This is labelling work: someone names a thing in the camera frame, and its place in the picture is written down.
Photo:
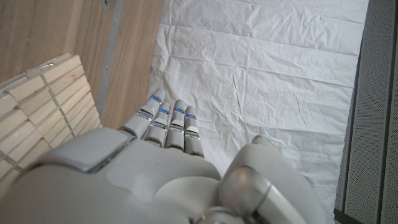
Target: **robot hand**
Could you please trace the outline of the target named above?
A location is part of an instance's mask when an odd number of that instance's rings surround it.
[[[100,128],[37,159],[0,199],[2,223],[326,223],[308,181],[256,136],[221,179],[195,109],[158,89],[118,131]]]
[[[179,149],[190,155],[204,158],[195,108],[187,106],[183,100],[177,100],[169,128],[167,128],[170,104],[164,103],[165,96],[163,89],[156,90],[121,129],[155,146]]]

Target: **bamboo mat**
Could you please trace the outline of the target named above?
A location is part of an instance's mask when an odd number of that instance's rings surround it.
[[[43,153],[101,127],[78,55],[0,84],[0,196]]]

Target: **white sheet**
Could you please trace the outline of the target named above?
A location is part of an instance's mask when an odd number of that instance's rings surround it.
[[[367,0],[165,0],[149,94],[197,109],[224,174],[257,134],[314,186],[330,223]]]

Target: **floor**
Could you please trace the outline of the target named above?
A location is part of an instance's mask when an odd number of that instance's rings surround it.
[[[0,2],[0,82],[50,58],[81,58],[104,126],[145,101],[161,0]]]

